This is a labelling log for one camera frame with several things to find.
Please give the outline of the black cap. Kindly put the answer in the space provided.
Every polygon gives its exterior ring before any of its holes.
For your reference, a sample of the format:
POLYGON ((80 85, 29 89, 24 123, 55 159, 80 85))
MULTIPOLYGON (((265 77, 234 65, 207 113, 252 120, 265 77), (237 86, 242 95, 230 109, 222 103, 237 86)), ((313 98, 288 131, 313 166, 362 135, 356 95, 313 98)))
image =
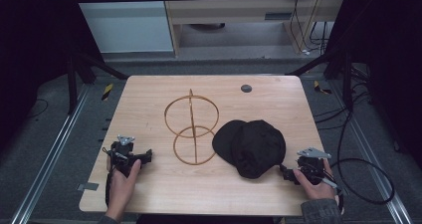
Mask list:
POLYGON ((286 156, 282 133, 264 120, 230 120, 214 135, 214 151, 240 176, 257 179, 286 156))

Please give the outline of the grey tape patch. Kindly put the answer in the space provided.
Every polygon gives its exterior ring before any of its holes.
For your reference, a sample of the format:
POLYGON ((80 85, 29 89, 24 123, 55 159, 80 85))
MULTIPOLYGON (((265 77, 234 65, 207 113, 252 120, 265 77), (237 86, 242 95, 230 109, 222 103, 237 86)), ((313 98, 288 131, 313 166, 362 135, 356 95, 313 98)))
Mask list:
POLYGON ((91 182, 80 183, 77 186, 77 190, 79 190, 79 191, 84 191, 84 190, 97 191, 98 188, 99 188, 99 184, 98 183, 91 183, 91 182))

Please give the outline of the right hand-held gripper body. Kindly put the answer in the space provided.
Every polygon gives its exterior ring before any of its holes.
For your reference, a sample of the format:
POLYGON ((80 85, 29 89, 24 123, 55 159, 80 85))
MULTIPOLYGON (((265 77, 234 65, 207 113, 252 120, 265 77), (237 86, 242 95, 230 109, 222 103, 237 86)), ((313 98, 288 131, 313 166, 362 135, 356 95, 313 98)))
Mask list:
POLYGON ((298 156, 299 170, 311 184, 320 184, 325 178, 323 161, 330 159, 331 155, 314 147, 309 147, 299 150, 298 156))

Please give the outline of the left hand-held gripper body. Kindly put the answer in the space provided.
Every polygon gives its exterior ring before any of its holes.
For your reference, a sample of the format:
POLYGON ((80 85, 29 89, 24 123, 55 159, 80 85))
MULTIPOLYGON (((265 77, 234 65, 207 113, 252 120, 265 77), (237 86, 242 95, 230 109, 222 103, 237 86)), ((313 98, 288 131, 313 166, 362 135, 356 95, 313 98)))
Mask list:
POLYGON ((141 154, 133 154, 134 137, 132 136, 121 136, 117 137, 108 152, 110 169, 120 171, 125 177, 129 176, 129 173, 137 160, 143 161, 141 154))

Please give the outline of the golden wire hat stand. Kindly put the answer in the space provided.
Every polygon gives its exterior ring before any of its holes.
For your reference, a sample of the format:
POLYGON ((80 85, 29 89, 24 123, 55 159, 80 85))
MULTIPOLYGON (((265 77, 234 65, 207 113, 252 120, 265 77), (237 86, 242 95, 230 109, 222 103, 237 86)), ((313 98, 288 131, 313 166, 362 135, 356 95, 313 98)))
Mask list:
POLYGON ((199 154, 199 149, 200 149, 200 144, 198 143, 198 139, 200 137, 206 136, 208 134, 210 134, 211 136, 215 135, 215 131, 214 128, 217 126, 219 119, 220 119, 220 111, 217 107, 217 105, 212 102, 210 99, 200 96, 200 95, 195 95, 193 90, 190 89, 188 94, 182 97, 179 97, 175 100, 173 100, 172 102, 170 102, 166 108, 164 109, 164 123, 166 125, 166 127, 168 128, 169 131, 171 131, 174 134, 174 138, 172 141, 172 150, 173 153, 175 155, 175 157, 181 161, 182 163, 188 164, 188 165, 201 165, 204 164, 208 161, 210 161, 214 156, 215 156, 215 152, 212 151, 211 154, 203 159, 200 159, 200 154, 199 154), (195 108, 194 108, 194 101, 198 100, 198 101, 202 101, 205 103, 206 108, 213 108, 214 109, 214 114, 215 114, 215 118, 213 120, 213 122, 211 124, 201 124, 201 123, 197 123, 195 121, 195 108), (187 127, 182 128, 181 130, 175 130, 171 125, 170 125, 170 110, 173 106, 175 106, 177 103, 179 102, 184 102, 187 101, 187 105, 188 105, 188 120, 189 123, 187 125, 187 127), (187 138, 187 139, 191 139, 192 140, 192 145, 193 145, 193 160, 186 160, 185 158, 182 157, 182 155, 180 154, 180 152, 177 150, 177 142, 180 138, 187 138))

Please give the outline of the person's left hand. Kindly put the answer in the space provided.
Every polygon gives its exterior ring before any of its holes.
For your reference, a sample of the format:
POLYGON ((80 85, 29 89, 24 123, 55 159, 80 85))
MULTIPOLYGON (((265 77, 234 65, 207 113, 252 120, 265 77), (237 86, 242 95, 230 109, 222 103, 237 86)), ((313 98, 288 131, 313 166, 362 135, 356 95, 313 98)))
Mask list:
POLYGON ((122 220, 125 208, 131 199, 140 167, 141 161, 137 160, 133 164, 129 176, 125 176, 117 169, 112 172, 108 208, 105 215, 117 223, 122 220))

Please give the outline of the light wooden desk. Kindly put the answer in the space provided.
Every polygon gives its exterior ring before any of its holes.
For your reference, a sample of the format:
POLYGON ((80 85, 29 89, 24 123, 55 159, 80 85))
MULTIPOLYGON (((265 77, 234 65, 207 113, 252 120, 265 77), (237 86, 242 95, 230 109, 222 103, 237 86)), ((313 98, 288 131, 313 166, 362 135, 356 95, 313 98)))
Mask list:
POLYGON ((311 48, 310 34, 317 22, 333 22, 343 0, 202 0, 165 3, 172 45, 179 51, 182 27, 187 24, 282 22, 294 51, 311 48))

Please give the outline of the white cabinet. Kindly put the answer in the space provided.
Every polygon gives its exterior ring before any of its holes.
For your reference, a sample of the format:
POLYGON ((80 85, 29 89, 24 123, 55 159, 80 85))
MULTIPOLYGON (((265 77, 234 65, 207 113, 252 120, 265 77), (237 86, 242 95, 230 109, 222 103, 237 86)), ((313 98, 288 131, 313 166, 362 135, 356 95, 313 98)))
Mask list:
POLYGON ((103 54, 172 52, 162 2, 81 3, 103 54))

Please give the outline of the aluminium floor rail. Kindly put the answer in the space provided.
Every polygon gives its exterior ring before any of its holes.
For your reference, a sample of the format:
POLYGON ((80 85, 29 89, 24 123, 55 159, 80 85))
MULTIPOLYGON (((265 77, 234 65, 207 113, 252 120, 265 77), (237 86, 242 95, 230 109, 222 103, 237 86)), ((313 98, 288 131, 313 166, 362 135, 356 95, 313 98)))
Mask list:
POLYGON ((380 200, 370 200, 368 197, 364 197, 362 194, 359 194, 356 190, 353 190, 345 180, 342 183, 345 186, 345 190, 359 199, 378 206, 386 206, 392 219, 395 224, 415 224, 410 214, 408 213, 405 205, 403 204, 395 185, 388 175, 388 173, 383 169, 383 166, 375 152, 370 147, 368 139, 364 135, 363 129, 359 124, 358 120, 353 116, 353 112, 350 112, 345 104, 342 101, 342 92, 341 86, 338 82, 329 81, 328 84, 332 89, 332 93, 337 99, 340 108, 345 110, 345 121, 342 125, 340 139, 337 145, 336 151, 336 165, 340 177, 342 177, 341 165, 346 162, 361 162, 366 165, 369 173, 373 179, 373 182, 377 188, 377 192, 381 197, 380 200), (360 158, 358 157, 340 157, 340 151, 342 147, 342 140, 345 133, 345 130, 349 128, 353 138, 355 139, 356 146, 360 152, 360 158))
POLYGON ((37 205, 41 194, 51 176, 53 169, 62 153, 64 146, 73 130, 73 127, 83 109, 88 93, 90 91, 89 85, 82 85, 80 93, 77 95, 77 104, 74 110, 70 112, 61 126, 44 162, 40 167, 37 176, 35 177, 27 194, 18 206, 9 224, 27 224, 31 214, 37 205))

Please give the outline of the black metal stand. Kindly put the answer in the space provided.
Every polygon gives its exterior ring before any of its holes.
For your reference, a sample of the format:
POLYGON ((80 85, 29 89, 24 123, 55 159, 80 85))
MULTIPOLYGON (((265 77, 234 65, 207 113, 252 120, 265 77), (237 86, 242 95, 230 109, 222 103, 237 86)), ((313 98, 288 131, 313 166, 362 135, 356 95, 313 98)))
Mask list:
POLYGON ((306 65, 287 73, 287 76, 301 76, 306 71, 309 71, 322 63, 327 63, 327 67, 323 72, 323 75, 327 79, 334 79, 339 73, 342 73, 342 101, 346 108, 352 112, 351 54, 347 50, 333 49, 325 52, 323 55, 313 59, 306 65))
POLYGON ((112 75, 120 80, 127 80, 129 75, 121 73, 105 62, 95 59, 84 53, 72 53, 67 59, 67 75, 69 88, 69 111, 68 114, 74 112, 78 105, 78 90, 76 75, 79 75, 84 84, 92 84, 96 80, 96 75, 92 67, 101 69, 102 71, 112 75))

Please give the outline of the person's right hand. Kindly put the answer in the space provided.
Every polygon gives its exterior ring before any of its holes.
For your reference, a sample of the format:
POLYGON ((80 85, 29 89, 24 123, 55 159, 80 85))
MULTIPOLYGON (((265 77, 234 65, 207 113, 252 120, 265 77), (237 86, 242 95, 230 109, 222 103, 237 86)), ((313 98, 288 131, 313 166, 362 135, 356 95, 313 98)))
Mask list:
POLYGON ((309 200, 335 199, 335 189, 330 185, 321 182, 320 184, 311 184, 305 175, 298 169, 294 169, 294 175, 299 184, 304 189, 309 200))

